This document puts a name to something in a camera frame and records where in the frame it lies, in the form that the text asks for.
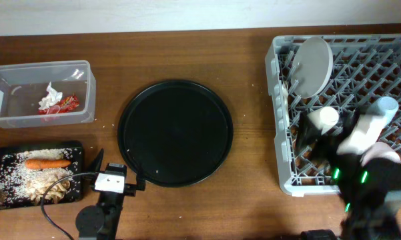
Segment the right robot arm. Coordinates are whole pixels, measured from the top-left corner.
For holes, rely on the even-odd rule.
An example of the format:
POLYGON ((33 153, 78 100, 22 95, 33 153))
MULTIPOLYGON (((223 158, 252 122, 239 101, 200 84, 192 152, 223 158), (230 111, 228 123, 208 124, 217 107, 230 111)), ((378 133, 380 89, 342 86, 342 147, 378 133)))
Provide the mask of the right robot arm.
POLYGON ((311 157, 326 161, 348 216, 340 239, 401 239, 396 214, 401 207, 401 158, 378 137, 388 123, 385 114, 358 109, 344 118, 343 131, 328 131, 340 119, 332 107, 300 117, 296 151, 311 145, 311 157))

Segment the white cup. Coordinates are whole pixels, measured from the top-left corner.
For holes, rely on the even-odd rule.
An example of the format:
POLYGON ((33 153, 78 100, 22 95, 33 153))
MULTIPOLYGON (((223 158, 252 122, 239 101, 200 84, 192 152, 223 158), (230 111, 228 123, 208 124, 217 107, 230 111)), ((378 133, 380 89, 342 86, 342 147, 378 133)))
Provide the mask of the white cup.
POLYGON ((321 135, 327 133, 339 121, 339 113, 333 107, 322 107, 307 115, 321 135))

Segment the white bowl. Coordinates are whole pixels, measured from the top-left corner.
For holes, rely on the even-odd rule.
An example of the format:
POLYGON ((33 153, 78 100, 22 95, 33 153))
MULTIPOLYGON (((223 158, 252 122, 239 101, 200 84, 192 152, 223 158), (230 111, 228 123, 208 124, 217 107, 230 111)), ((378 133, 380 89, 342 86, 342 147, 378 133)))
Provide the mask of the white bowl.
POLYGON ((401 163, 401 158, 395 150, 393 150, 388 144, 384 142, 376 142, 369 148, 362 156, 360 160, 361 166, 365 166, 373 159, 383 158, 395 163, 401 163))

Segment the light blue cup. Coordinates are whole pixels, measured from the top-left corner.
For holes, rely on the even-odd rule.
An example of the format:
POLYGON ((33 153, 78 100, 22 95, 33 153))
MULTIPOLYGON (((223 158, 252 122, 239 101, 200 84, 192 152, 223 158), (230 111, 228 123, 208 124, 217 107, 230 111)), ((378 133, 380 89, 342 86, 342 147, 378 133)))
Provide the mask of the light blue cup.
POLYGON ((384 117, 386 119, 386 124, 389 125, 398 109, 399 104, 397 100, 393 97, 385 96, 375 100, 375 102, 367 108, 366 113, 384 117))

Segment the white plastic fork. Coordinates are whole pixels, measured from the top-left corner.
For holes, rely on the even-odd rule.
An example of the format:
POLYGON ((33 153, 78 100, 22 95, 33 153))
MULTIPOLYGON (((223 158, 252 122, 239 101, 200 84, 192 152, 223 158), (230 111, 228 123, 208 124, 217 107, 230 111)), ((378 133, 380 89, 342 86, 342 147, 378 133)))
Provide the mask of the white plastic fork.
POLYGON ((282 82, 282 95, 284 98, 284 108, 285 108, 285 120, 287 127, 290 126, 290 118, 289 118, 289 110, 288 110, 288 90, 289 90, 289 83, 287 81, 282 82))

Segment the pale grey plate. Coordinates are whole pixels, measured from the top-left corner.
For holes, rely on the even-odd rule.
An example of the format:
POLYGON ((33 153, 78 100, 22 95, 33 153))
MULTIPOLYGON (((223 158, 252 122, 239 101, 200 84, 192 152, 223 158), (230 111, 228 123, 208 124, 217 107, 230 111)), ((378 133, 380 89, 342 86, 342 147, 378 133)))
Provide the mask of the pale grey plate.
POLYGON ((298 84, 294 93, 303 99, 322 92, 328 84, 334 60, 329 44, 320 37, 305 40, 297 50, 292 62, 291 84, 298 84))

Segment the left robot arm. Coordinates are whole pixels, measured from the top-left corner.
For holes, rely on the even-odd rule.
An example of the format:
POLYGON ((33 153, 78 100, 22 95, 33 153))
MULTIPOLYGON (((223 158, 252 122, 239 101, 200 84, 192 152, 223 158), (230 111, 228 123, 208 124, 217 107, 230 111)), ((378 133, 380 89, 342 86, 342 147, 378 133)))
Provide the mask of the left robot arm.
POLYGON ((145 190, 145 178, 141 173, 137 174, 135 184, 125 182, 125 165, 108 163, 102 171, 103 155, 102 149, 85 177, 91 189, 99 193, 99 198, 95 205, 84 207, 76 217, 78 238, 82 240, 115 239, 124 199, 145 190))

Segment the orange carrot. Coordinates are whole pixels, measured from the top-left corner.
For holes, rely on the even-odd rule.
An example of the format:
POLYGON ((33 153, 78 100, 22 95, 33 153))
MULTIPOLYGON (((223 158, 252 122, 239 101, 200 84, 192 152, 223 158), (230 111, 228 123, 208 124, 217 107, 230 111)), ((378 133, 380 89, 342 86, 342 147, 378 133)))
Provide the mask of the orange carrot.
POLYGON ((63 168, 69 166, 70 164, 71 161, 66 159, 28 159, 25 162, 26 168, 32 170, 63 168))

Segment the red snack wrapper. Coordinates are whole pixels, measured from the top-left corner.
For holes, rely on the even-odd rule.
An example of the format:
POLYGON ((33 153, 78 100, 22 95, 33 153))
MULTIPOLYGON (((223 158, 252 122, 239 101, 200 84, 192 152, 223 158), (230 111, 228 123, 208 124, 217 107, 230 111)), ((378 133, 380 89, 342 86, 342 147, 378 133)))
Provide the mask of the red snack wrapper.
POLYGON ((39 115, 50 115, 50 114, 58 114, 58 113, 68 113, 70 111, 75 110, 79 106, 79 100, 75 95, 71 95, 69 97, 64 98, 54 106, 44 109, 38 110, 39 115))

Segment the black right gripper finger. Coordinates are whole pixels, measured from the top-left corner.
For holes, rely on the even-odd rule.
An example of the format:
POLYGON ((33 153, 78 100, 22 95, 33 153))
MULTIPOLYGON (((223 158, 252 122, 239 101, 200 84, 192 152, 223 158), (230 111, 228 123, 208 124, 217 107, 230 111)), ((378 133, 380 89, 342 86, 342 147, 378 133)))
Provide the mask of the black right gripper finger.
POLYGON ((354 130, 360 115, 362 114, 362 110, 357 108, 352 113, 347 115, 343 120, 343 136, 348 137, 351 132, 354 130))
POLYGON ((313 144, 320 137, 320 128, 306 113, 302 113, 295 142, 295 152, 313 144))

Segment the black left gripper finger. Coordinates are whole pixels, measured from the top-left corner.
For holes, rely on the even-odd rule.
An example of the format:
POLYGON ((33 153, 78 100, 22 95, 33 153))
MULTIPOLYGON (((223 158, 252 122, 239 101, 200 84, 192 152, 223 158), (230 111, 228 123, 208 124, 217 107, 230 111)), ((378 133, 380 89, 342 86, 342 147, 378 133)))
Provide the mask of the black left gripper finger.
POLYGON ((87 172, 100 172, 101 164, 103 161, 104 149, 101 149, 95 159, 87 167, 87 172))
POLYGON ((144 191, 146 186, 145 182, 145 175, 143 172, 142 167, 137 168, 137 174, 136 174, 136 190, 137 191, 144 191))

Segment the white tissue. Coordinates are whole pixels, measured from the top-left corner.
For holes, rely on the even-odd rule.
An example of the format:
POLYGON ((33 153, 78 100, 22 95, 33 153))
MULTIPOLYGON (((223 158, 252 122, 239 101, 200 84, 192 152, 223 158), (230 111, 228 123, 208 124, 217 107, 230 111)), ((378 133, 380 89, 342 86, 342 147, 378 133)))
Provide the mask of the white tissue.
POLYGON ((56 91, 52 88, 51 83, 48 84, 46 88, 47 96, 43 97, 39 102, 39 110, 46 110, 50 107, 56 105, 62 100, 63 93, 56 91))

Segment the rice leftovers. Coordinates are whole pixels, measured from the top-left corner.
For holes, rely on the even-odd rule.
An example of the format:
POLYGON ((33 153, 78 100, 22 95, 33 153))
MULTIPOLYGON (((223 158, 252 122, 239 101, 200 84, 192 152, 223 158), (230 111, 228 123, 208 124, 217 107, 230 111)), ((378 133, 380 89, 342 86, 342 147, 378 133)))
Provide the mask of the rice leftovers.
POLYGON ((58 203, 72 190, 74 180, 67 179, 56 183, 59 179, 79 171, 79 163, 75 160, 81 153, 70 149, 41 149, 11 153, 1 158, 0 191, 8 193, 6 203, 29 200, 37 204, 40 200, 58 203), (63 168, 32 170, 25 166, 28 159, 66 159, 71 164, 63 168))

